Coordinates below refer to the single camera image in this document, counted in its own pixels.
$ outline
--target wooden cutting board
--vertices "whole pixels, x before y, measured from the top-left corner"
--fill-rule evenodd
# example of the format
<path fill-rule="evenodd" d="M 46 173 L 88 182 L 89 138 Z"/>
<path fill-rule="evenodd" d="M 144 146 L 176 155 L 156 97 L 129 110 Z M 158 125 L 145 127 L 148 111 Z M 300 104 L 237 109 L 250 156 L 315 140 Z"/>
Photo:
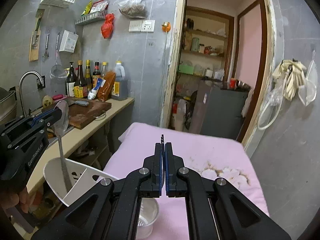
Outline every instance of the wooden cutting board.
<path fill-rule="evenodd" d="M 69 97 L 71 100 L 81 100 L 89 102 L 88 106 L 79 106 L 79 105 L 71 105 L 69 106 L 69 124 L 78 128 L 83 129 L 93 120 L 95 120 L 97 116 L 102 115 L 104 112 L 108 111 L 111 108 L 111 103 L 102 102 L 99 100 L 89 100 L 84 98 L 74 98 Z M 56 105 L 53 104 L 46 108 L 42 109 L 42 112 L 48 111 L 52 109 Z"/>

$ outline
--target pink cloth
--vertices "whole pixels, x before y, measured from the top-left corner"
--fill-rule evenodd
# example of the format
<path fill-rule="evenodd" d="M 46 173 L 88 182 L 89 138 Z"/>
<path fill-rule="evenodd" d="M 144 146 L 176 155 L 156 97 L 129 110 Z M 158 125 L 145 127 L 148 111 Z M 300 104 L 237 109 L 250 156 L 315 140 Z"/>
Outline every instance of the pink cloth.
<path fill-rule="evenodd" d="M 269 215 L 260 183 L 249 158 L 242 145 L 230 139 L 133 123 L 119 137 L 122 144 L 103 171 L 122 179 L 131 171 L 141 168 L 144 158 L 154 154 L 155 143 L 160 142 L 162 134 L 165 142 L 172 143 L 173 154 L 182 157 L 186 167 L 208 179 L 216 179 L 218 176 L 228 179 Z M 163 187 L 162 196 L 157 201 L 160 213 L 148 239 L 189 239 L 185 199 L 168 198 Z"/>

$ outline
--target kitchen counter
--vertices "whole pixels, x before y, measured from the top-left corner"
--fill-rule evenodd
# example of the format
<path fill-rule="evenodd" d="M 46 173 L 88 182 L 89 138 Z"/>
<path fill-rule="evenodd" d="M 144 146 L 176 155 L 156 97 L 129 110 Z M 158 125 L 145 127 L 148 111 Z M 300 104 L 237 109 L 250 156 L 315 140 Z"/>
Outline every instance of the kitchen counter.
<path fill-rule="evenodd" d="M 109 99 L 107 102 L 111 103 L 111 108 L 106 112 L 106 117 L 99 121 L 92 121 L 82 130 L 72 129 L 62 137 L 63 154 L 68 158 L 82 143 L 92 136 L 99 128 L 110 121 L 116 114 L 126 108 L 134 101 L 134 98 L 127 98 L 123 101 L 117 101 Z M 54 142 L 48 147 L 39 162 L 37 163 L 33 173 L 27 184 L 27 189 L 30 195 L 36 192 L 36 190 L 44 183 L 43 169 L 47 162 L 53 158 L 59 157 L 59 144 Z"/>

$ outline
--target red plastic bag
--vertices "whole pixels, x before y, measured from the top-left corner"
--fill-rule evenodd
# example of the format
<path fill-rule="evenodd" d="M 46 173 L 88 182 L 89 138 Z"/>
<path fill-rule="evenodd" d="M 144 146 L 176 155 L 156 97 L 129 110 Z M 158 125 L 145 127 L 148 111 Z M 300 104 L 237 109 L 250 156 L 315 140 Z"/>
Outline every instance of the red plastic bag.
<path fill-rule="evenodd" d="M 106 15 L 106 20 L 104 24 L 101 26 L 102 36 L 107 39 L 111 36 L 113 31 L 113 20 L 115 19 L 115 15 L 113 13 L 108 13 Z"/>

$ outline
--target metal screw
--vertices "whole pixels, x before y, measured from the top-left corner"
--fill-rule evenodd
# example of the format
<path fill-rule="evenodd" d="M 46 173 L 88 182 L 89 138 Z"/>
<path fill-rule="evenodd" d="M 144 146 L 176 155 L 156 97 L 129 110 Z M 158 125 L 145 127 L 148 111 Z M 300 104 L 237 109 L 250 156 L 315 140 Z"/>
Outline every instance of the metal screw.
<path fill-rule="evenodd" d="M 141 168 L 140 170 L 139 170 L 139 173 L 141 173 L 141 174 L 147 174 L 149 172 L 149 169 L 148 168 Z"/>
<path fill-rule="evenodd" d="M 108 186 L 111 183 L 111 180 L 108 178 L 104 178 L 102 180 L 100 180 L 100 184 L 103 186 Z"/>
<path fill-rule="evenodd" d="M 224 178 L 217 179 L 217 184 L 220 186 L 224 186 L 227 184 L 227 181 Z"/>
<path fill-rule="evenodd" d="M 182 174 L 187 174 L 189 172 L 189 169 L 186 168 L 186 167 L 182 167 L 179 169 L 179 172 L 182 173 Z"/>

